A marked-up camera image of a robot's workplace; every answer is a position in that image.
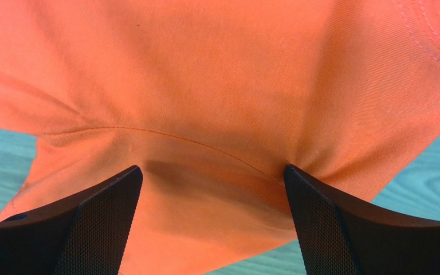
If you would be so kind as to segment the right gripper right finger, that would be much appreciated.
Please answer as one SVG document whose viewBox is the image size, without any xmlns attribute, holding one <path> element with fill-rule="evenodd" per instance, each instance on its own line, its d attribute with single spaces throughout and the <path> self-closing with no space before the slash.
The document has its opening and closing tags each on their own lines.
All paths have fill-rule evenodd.
<svg viewBox="0 0 440 275">
<path fill-rule="evenodd" d="M 373 205 L 291 164 L 284 183 L 307 274 L 440 274 L 440 221 Z"/>
</svg>

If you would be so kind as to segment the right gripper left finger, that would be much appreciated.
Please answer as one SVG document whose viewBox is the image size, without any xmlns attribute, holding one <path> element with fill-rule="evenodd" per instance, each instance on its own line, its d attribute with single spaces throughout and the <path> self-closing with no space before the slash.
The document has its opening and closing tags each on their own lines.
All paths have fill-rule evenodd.
<svg viewBox="0 0 440 275">
<path fill-rule="evenodd" d="M 118 274 L 142 181 L 132 166 L 0 221 L 0 274 Z"/>
</svg>

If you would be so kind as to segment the orange t shirt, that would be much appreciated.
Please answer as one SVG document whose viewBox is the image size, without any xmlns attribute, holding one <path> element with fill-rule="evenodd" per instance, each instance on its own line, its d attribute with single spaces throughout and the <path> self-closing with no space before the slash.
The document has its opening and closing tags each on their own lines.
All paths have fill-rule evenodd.
<svg viewBox="0 0 440 275">
<path fill-rule="evenodd" d="M 121 274 L 204 274 L 295 239 L 286 165 L 370 201 L 440 135 L 440 1 L 0 1 L 0 128 L 0 221 L 137 165 Z"/>
</svg>

